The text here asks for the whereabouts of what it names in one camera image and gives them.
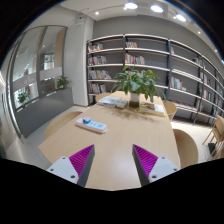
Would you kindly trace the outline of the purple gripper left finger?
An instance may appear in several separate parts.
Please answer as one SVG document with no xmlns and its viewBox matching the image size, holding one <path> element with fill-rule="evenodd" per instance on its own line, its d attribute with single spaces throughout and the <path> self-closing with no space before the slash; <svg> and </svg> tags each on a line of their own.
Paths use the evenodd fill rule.
<svg viewBox="0 0 224 224">
<path fill-rule="evenodd" d="M 70 157 L 60 157 L 47 171 L 84 187 L 88 180 L 94 156 L 95 147 L 90 145 Z"/>
</svg>

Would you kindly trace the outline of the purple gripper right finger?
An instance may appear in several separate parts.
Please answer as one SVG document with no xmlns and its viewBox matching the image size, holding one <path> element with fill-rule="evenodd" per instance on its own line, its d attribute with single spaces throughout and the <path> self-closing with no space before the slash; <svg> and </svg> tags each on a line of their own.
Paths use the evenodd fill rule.
<svg viewBox="0 0 224 224">
<path fill-rule="evenodd" d="M 132 146 L 132 155 L 142 186 L 155 182 L 179 170 L 167 157 L 157 157 L 137 145 Z"/>
</svg>

